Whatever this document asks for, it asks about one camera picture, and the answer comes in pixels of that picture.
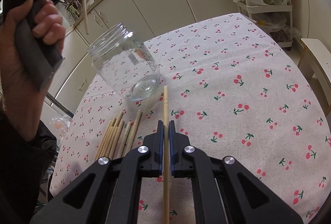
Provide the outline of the person's left hand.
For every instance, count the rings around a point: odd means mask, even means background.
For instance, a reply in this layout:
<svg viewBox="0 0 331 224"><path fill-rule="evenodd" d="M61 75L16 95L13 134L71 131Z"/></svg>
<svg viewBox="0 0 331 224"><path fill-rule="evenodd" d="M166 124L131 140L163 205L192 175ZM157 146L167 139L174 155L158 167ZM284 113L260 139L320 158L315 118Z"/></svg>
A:
<svg viewBox="0 0 331 224"><path fill-rule="evenodd" d="M62 53L66 29L62 16L51 0L40 0L41 10L34 17L32 34L46 45L55 44ZM13 8L1 26L1 85L3 111L10 124L26 141L36 136L47 90L39 92L24 70L15 46L16 26L29 13L33 0Z"/></svg>

